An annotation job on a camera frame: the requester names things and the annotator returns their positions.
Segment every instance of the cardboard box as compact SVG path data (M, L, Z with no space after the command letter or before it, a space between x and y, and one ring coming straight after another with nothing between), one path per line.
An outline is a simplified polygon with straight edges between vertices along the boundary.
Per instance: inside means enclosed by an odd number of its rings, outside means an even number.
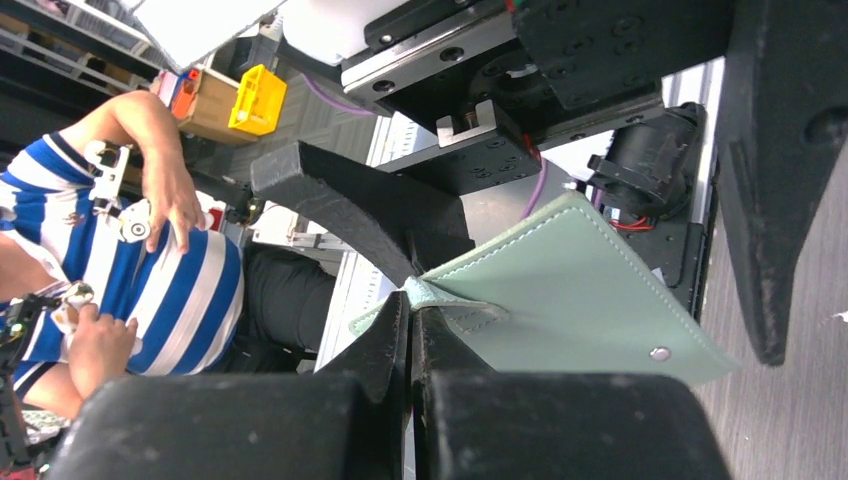
M238 87L209 72L198 72L197 78L186 80L189 81L193 82L191 88L180 88L177 92L178 96L186 96L172 104L188 102L184 114L180 112L177 118L180 130L226 145L244 145L258 139L256 135L227 126L238 98Z
M17 34L29 33L29 25L5 13L0 13L0 28Z

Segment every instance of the person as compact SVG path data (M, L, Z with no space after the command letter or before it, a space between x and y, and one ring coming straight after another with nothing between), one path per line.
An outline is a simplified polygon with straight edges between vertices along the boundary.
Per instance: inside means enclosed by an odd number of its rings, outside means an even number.
M141 150L145 241L120 241L92 214L93 167L82 156L92 140ZM242 259L205 230L176 122L151 93L110 99L29 145L0 175L0 208L3 324L9 303L29 293L83 281L95 294L72 319L72 339L39 318L14 378L27 404L73 419L120 375L288 371L288 352L318 349L334 278L278 248L249 247Z

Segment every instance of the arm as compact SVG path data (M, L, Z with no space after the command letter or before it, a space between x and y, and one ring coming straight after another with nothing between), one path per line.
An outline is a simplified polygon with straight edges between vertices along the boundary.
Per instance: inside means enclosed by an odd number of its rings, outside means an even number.
M35 381L24 402L73 420L82 407L83 397L71 379L70 367L57 363Z
M69 363L22 362L15 389L24 390L26 403L73 419L101 385L126 374L138 322L124 324L100 315L95 305L70 314L77 331L68 349Z
M137 145L144 155L142 186L151 207L147 251L156 249L166 220L180 249L188 251L188 232L204 228L204 216L185 167L176 120L158 97L145 91L117 96L60 135L80 154L92 140Z
M148 165L183 165L177 123L156 95L135 91L104 103L79 122L59 132L80 154L92 140L135 144Z

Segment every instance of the wallet stitching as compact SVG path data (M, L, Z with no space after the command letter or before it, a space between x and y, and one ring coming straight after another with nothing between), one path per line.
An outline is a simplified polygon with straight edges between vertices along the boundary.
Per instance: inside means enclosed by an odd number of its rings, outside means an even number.
M443 275L440 275L439 277L436 277L436 280L445 279L445 278L447 278L447 277L449 277L449 276L451 276L451 275L453 275L457 272L460 272L462 270L465 270L466 268L471 267L472 265L476 265L478 263L483 262L484 260L487 260L488 258L490 258L491 256L495 255L496 253L500 252L501 250L503 250L503 249L515 244L515 243L520 242L524 238L527 238L528 236L530 236L530 234L538 231L539 229L541 229L545 225L549 224L550 222L554 221L555 219L559 218L560 216L565 215L566 213L569 213L573 210L580 212L581 214L583 214L583 216L587 220L592 222L592 225L594 225L595 228L598 230L598 232L600 232L601 235L604 236L604 238L607 240L607 242L609 242L609 244L612 245L613 248L615 248L615 250L619 253L619 255L621 255L622 257L624 257L625 260L627 260L627 263L630 265L630 267L633 269L633 271L636 272L637 275L639 275L639 278L641 278L642 281L645 282L648 285L648 287L650 287L651 291L654 292L654 294L657 296L657 298L659 298L663 302L663 304L666 306L666 308L668 308L668 310L680 322L680 324L683 326L683 328L686 329L686 331L689 333L689 336L692 337L693 340L695 340L695 343L700 345L703 350L705 350L707 353L709 353L710 356L712 356L713 358L719 360L721 363L723 363L723 364L732 363L729 360L727 360L726 358L722 357L721 355L718 355L716 352L711 350L709 347L707 347L707 345L704 343L704 339L701 338L697 333L695 333L695 331L692 329L692 327L689 326L686 323L686 320L683 317L681 317L680 314L677 313L674 310L674 308L672 308L671 304L668 302L668 300L665 297L663 297L663 295L660 293L660 291L655 286L653 286L651 284L651 282L645 277L645 275L642 274L642 272L639 271L638 268L636 268L636 265L633 264L633 261L631 261L629 258L627 258L627 255L625 255L624 252L621 251L621 248L619 248L619 246L616 245L615 242L613 242L613 240L609 237L609 235L607 235L606 232L604 232L604 230L601 228L601 226L598 225L598 223L592 217L590 217L582 208L579 208L579 207L568 207L565 210L560 210L559 212L556 212L555 214L551 215L550 218L546 219L544 222L542 222L539 225L536 225L535 227L533 227L532 229L522 233L518 238L510 240L508 243L501 245L500 247L498 247L495 250L483 255L482 257L478 258L477 260L474 260L471 263L462 265L461 267L458 267L454 270L451 270L450 272L447 272Z
M462 331L462 333L471 333L471 332L473 332L473 331L475 331L475 330L480 330L481 328L485 327L486 325L490 325L490 324L495 323L495 322L497 322L498 320L500 320L500 318L499 318L497 315L491 315L491 316L490 316L491 318L489 319L489 321L488 321L488 322L479 323L479 324L477 324L477 325L474 325L474 326L473 326L473 327L471 327L471 328L463 327L462 325L460 325L460 324L459 324L459 321L460 321L460 320L462 320L462 319L464 319L464 318L468 318L468 317L470 317L470 316L472 316L472 315L477 315L477 314L478 314L478 313L480 313L480 312L483 312L483 310L474 310L474 311L471 311L471 312L469 312L469 313L466 313L465 315L460 315L459 317L450 317L450 316L448 316L448 318L450 319L450 321L451 321L451 322L453 322L453 324L454 324L454 325L456 325L456 328L458 328L458 329L460 329L460 330Z

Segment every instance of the gray floor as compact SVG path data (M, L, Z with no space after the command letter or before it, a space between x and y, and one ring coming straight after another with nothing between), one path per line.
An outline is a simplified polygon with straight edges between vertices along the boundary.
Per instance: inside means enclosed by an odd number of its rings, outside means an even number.
M716 231L702 325L744 367L699 389L737 480L848 479L848 149L801 254L785 366L748 345L727 241Z

